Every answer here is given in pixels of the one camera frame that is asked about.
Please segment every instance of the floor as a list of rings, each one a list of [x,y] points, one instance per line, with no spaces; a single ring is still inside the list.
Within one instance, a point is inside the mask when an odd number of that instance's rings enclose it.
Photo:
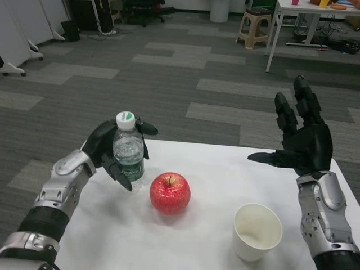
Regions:
[[[52,164],[121,110],[155,124],[160,140],[281,148],[273,98],[283,91],[294,104],[298,74],[318,95],[334,158],[360,200],[360,54],[285,47],[284,28],[267,74],[264,45],[235,43],[240,17],[221,25],[204,14],[165,19],[120,25],[121,35],[104,41],[83,33],[48,44],[43,61],[23,64],[26,77],[0,76],[0,242],[17,230]],[[342,35],[360,39],[349,28]]]

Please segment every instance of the green label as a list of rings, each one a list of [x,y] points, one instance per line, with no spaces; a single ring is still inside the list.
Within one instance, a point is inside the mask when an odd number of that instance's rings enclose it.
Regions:
[[[126,120],[130,120],[131,117],[133,117],[133,115],[131,113],[128,113],[128,115],[126,116]]]
[[[121,170],[127,176],[130,182],[136,181],[144,174],[144,159],[133,165],[122,165]]]

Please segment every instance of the white bin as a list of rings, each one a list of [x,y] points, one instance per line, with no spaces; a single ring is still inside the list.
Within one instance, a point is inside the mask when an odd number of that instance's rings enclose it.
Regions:
[[[229,9],[230,0],[211,0],[210,20],[214,23],[226,23]]]

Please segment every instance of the bottle cap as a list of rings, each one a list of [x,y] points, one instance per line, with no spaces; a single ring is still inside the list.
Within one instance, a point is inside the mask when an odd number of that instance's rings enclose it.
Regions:
[[[135,116],[132,112],[122,111],[116,116],[118,128],[122,131],[129,131],[135,127]]]

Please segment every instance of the white tablecloth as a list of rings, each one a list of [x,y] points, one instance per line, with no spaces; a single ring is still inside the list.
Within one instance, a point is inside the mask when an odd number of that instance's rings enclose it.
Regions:
[[[147,145],[142,188],[130,193],[104,170],[89,180],[60,242],[61,269],[316,269],[300,233],[293,170],[247,159],[263,149],[154,140]],[[360,244],[360,207],[334,161],[331,170]],[[185,176],[192,191],[186,211],[175,217],[160,215],[150,203],[149,186],[164,172]],[[278,247],[255,263],[243,262],[231,248],[233,216],[246,203],[268,206],[283,225]]]

